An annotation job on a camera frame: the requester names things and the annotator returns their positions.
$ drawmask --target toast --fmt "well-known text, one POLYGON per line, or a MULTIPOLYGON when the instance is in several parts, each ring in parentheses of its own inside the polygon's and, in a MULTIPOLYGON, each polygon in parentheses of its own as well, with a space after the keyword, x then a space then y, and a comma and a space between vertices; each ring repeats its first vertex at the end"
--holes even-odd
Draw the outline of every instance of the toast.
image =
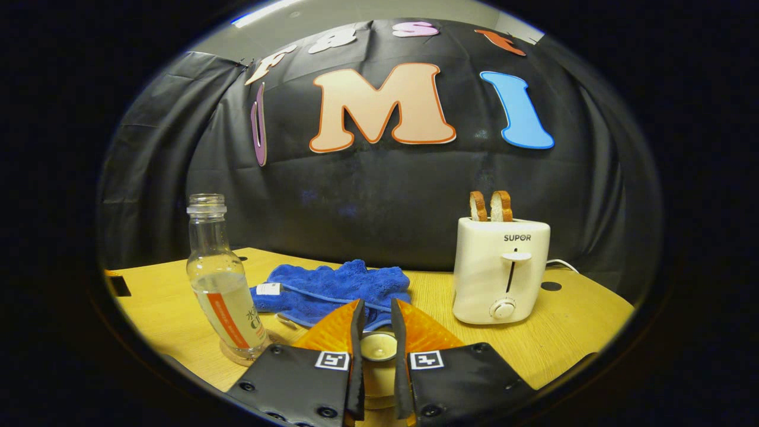
POLYGON ((485 199, 479 191, 469 193, 469 209, 471 210, 473 221, 487 221, 485 199))
POLYGON ((495 191, 490 198, 490 220, 493 222, 511 222, 512 197, 506 191, 495 191))

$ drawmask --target blue letter i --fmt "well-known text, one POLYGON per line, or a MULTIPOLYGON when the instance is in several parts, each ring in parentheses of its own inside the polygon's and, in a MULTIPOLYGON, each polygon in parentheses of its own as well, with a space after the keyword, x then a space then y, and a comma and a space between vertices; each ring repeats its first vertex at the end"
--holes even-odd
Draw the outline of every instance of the blue letter i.
POLYGON ((509 125, 501 136, 511 145, 545 150, 553 147, 553 138, 543 129, 535 107, 527 95, 527 82, 508 74, 483 71, 480 77, 496 87, 509 125))

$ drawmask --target power cord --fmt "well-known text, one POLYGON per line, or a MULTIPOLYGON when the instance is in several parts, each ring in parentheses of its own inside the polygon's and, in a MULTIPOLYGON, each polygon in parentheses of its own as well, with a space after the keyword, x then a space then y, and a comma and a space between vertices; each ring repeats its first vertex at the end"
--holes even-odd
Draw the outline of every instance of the power cord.
POLYGON ((552 264, 552 263, 554 263, 554 262, 558 262, 559 264, 564 264, 566 267, 569 267, 569 268, 570 268, 572 271, 574 271, 575 273, 577 273, 577 274, 580 274, 580 272, 579 272, 579 271, 577 271, 577 269, 576 269, 576 268, 574 268, 573 266, 571 266, 571 265, 570 265, 570 264, 569 264, 567 261, 562 261, 562 260, 560 260, 560 259, 549 259, 548 261, 546 261, 546 265, 548 265, 548 264, 552 264))

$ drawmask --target towel tag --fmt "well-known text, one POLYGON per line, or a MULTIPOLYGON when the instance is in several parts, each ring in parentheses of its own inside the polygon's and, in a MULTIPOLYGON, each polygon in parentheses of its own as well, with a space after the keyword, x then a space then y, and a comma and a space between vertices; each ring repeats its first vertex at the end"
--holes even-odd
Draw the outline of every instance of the towel tag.
POLYGON ((266 282, 256 286, 256 295, 279 295, 281 291, 281 283, 266 282))

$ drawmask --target foam letter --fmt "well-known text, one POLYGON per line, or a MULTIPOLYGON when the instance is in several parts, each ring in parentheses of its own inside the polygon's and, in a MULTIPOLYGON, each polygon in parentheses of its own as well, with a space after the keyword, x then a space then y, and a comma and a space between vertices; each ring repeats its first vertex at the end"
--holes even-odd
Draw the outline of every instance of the foam letter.
POLYGON ((253 126, 253 148, 256 151, 256 160, 258 166, 266 165, 266 127, 263 124, 263 85, 261 82, 258 87, 256 100, 253 102, 253 108, 250 109, 250 123, 253 126))
POLYGON ((309 143, 312 151, 327 153, 353 144, 354 135, 345 130, 343 109, 370 143, 376 143, 398 106, 400 120, 392 137, 403 144, 444 144, 456 138, 446 123, 435 86, 440 68, 434 64, 406 63, 390 71, 380 89, 375 89, 353 69, 337 70, 313 79, 322 88, 319 133, 309 143))
POLYGON ((317 42, 311 46, 310 49, 308 49, 308 53, 317 53, 323 50, 327 50, 331 47, 347 45, 353 40, 356 40, 355 29, 345 28, 344 30, 338 30, 334 33, 327 34, 321 39, 318 39, 317 42))
POLYGON ((511 145, 545 150, 553 147, 553 137, 543 129, 527 94, 527 82, 508 74, 483 71, 480 77, 493 84, 501 99, 509 125, 501 136, 511 145))
POLYGON ((475 33, 483 34, 485 37, 487 37, 490 42, 496 46, 498 46, 501 49, 508 50, 511 53, 514 53, 519 56, 527 56, 526 53, 522 52, 521 50, 515 48, 512 46, 514 42, 512 42, 509 39, 504 39, 503 37, 499 36, 498 34, 494 33, 493 31, 486 31, 486 30, 475 30, 475 33))
POLYGON ((393 25, 392 29, 395 30, 392 35, 396 37, 434 36, 439 33, 429 22, 402 22, 393 25))
POLYGON ((274 55, 269 55, 265 57, 264 59, 261 59, 261 63, 258 65, 258 68, 256 68, 256 71, 253 73, 253 75, 250 76, 249 79, 247 79, 245 84, 246 85, 251 84, 254 81, 260 79, 261 77, 267 75, 269 73, 269 67, 273 67, 277 65, 282 60, 282 58, 285 57, 285 54, 294 51, 296 47, 298 47, 298 45, 287 46, 286 48, 280 50, 274 55))

